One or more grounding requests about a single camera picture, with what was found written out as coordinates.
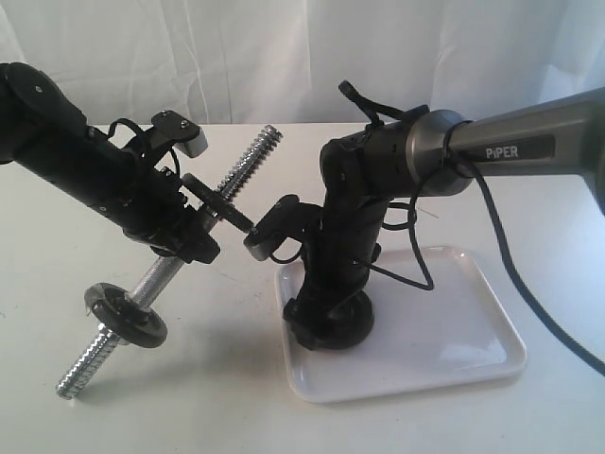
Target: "white tray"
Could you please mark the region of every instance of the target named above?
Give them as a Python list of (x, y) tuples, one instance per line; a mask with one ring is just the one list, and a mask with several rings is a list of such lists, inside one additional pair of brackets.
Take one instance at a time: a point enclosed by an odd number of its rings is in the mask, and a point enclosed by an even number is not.
[[(288, 381), (300, 398), (339, 402), (491, 380), (524, 369), (526, 347), (475, 261), (451, 247), (425, 248), (423, 256), (433, 291), (371, 273), (365, 291), (374, 327), (354, 348), (310, 352), (283, 323)], [(377, 265), (422, 279), (412, 251), (382, 253)], [(303, 277), (300, 262), (277, 272), (280, 310), (296, 297)]]

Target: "screw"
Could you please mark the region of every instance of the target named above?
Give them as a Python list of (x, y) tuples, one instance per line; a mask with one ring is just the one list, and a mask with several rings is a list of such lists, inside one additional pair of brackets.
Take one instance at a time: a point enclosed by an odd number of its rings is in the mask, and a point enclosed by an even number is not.
[[(279, 131), (265, 126), (216, 191), (228, 201), (233, 201), (281, 138)], [(209, 223), (207, 232), (215, 224)], [(141, 308), (149, 308), (183, 265), (184, 262), (178, 257), (158, 258), (129, 294), (130, 299)], [(104, 325), (99, 326), (99, 332), (91, 344), (57, 384), (57, 394), (67, 400), (76, 397), (120, 343), (124, 343), (120, 336)]]
[(227, 201), (233, 201), (256, 169), (263, 164), (273, 149), (277, 147), (282, 137), (279, 131), (271, 125), (266, 125), (220, 183), (217, 191), (225, 196)]

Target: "metal threaded rod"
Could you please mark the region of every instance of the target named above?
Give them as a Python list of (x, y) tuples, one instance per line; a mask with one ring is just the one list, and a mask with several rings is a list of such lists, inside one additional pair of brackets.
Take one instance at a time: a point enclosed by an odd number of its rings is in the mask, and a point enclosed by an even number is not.
[(266, 125), (252, 141), (246, 152), (218, 185), (216, 192), (227, 201), (233, 201), (237, 193), (246, 185), (256, 169), (282, 140), (282, 134), (271, 125)]
[[(248, 182), (256, 169), (263, 164), (282, 137), (279, 131), (270, 125), (266, 125), (237, 164), (225, 176), (216, 192), (220, 193), (227, 201), (233, 201), (237, 193)], [(215, 218), (205, 224), (208, 232), (212, 230), (215, 224)], [(129, 293), (130, 299), (141, 308), (150, 307), (183, 265), (184, 262), (178, 257), (158, 258), (139, 284)], [(109, 328), (106, 326), (100, 327), (97, 336), (55, 387), (59, 397), (67, 400), (76, 397), (120, 341), (121, 338)]]
[(75, 397), (86, 386), (101, 364), (120, 342), (120, 337), (103, 326), (90, 345), (57, 384), (57, 394), (65, 399)]

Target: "white backdrop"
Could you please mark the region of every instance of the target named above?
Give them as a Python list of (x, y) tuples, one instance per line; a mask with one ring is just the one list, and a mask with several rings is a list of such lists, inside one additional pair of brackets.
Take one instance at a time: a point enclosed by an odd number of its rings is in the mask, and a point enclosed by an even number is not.
[(91, 122), (353, 121), (337, 90), (471, 118), (605, 84), (605, 0), (1, 0), (0, 61)]

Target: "black cable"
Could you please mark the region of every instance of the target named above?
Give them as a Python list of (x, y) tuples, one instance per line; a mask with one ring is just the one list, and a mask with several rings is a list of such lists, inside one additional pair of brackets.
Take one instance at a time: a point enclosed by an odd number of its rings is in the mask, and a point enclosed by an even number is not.
[[(389, 203), (389, 208), (394, 208), (396, 210), (409, 210), (409, 203), (405, 203), (404, 201), (392, 201), (391, 203)], [(416, 222), (416, 212), (414, 212), (414, 222)], [(392, 232), (405, 230), (408, 227), (408, 222), (403, 222), (401, 224), (387, 224), (386, 222), (382, 223), (383, 229), (390, 230)]]
[(519, 271), (517, 271), (516, 267), (514, 266), (512, 256), (510, 255), (509, 242), (507, 241), (504, 233), (504, 227), (502, 226), (502, 222), (495, 208), (492, 193), (490, 192), (490, 188), (485, 182), (483, 175), (481, 175), (481, 172), (479, 172), (479, 169), (475, 166), (475, 164), (461, 155), (453, 158), (453, 161), (456, 164), (462, 164), (465, 166), (479, 184), (481, 193), (483, 194), (483, 199), (485, 200), (485, 204), (488, 207), (488, 212), (490, 213), (490, 219), (492, 220), (493, 230), (495, 231), (495, 236), (498, 241), (498, 247), (500, 249), (500, 255), (502, 257), (504, 268), (509, 274), (510, 280), (517, 288), (517, 291), (519, 291), (523, 299), (526, 300), (529, 308), (534, 314), (536, 314), (538, 319), (540, 319), (546, 329), (548, 329), (548, 331), (550, 331), (555, 338), (557, 338), (563, 345), (571, 350), (572, 353), (592, 367), (595, 371), (605, 376), (605, 363), (581, 346), (574, 338), (572, 338), (559, 326), (559, 324), (545, 311), (536, 297), (533, 296), (529, 288), (527, 288), (526, 283), (519, 275)]
[(169, 151), (170, 156), (172, 156), (172, 161), (174, 161), (174, 173), (177, 174), (177, 177), (181, 176), (181, 163), (179, 163), (179, 157), (177, 156), (177, 153), (174, 151), (174, 149), (170, 149)]
[(292, 263), (294, 260), (299, 258), (301, 256), (301, 253), (303, 253), (303, 245), (301, 245), (301, 247), (299, 248), (299, 251), (297, 253), (295, 253), (294, 255), (292, 255), (290, 258), (286, 258), (286, 259), (277, 258), (275, 255), (273, 255), (273, 253), (270, 253), (268, 255), (268, 258), (270, 258), (271, 260), (273, 260), (275, 263), (277, 263), (279, 265), (287, 265), (288, 263)]
[(139, 125), (127, 118), (118, 118), (113, 123), (111, 123), (110, 128), (107, 132), (107, 137), (109, 139), (111, 139), (115, 135), (115, 129), (117, 128), (117, 125), (124, 125), (134, 133), (136, 138), (141, 141), (141, 145), (145, 149), (144, 153), (151, 151), (151, 143), (149, 142), (149, 137), (147, 137), (145, 131), (143, 131)]
[[(423, 192), (424, 185), (426, 183), (428, 183), (428, 181), (431, 178), (433, 178), (435, 175), (439, 174), (441, 171), (442, 171), (441, 168), (435, 170), (434, 172), (432, 172), (432, 173), (428, 174), (426, 177), (424, 177), (418, 183), (418, 185), (416, 186), (416, 188), (414, 190), (414, 193), (412, 194), (412, 197), (409, 200), (409, 204), (403, 203), (403, 202), (396, 202), (396, 201), (391, 202), (389, 204), (389, 207), (399, 208), (399, 209), (405, 209), (405, 205), (407, 205), (407, 222), (405, 223), (405, 225), (407, 228), (407, 232), (409, 233), (409, 242), (412, 246), (412, 251), (414, 252), (414, 256), (416, 257), (418, 266), (420, 267), (421, 271), (423, 272), (423, 276), (424, 276), (424, 280), (426, 281), (426, 284), (423, 284), (422, 282), (414, 281), (412, 279), (408, 279), (408, 278), (401, 276), (399, 274), (396, 274), (392, 271), (385, 270), (384, 268), (377, 267), (376, 265), (373, 265), (370, 262), (366, 262), (365, 260), (360, 260), (358, 258), (355, 258), (354, 259), (355, 262), (357, 262), (360, 265), (363, 265), (364, 267), (366, 267), (372, 271), (379, 272), (380, 274), (390, 277), (391, 279), (399, 281), (403, 284), (407, 284), (414, 288), (419, 288), (420, 290), (430, 291), (435, 288), (435, 283), (433, 282), (433, 276), (431, 276), (431, 273), (428, 270), (426, 263), (424, 262), (423, 253), (421, 252), (420, 246), (418, 245), (418, 238), (416, 237), (415, 224), (416, 224), (416, 220), (418, 219), (418, 215), (416, 214), (416, 202), (418, 201), (418, 198), (420, 197), (421, 193)], [(391, 226), (391, 227), (399, 227), (402, 225), (404, 225), (404, 224), (395, 224), (394, 226)]]

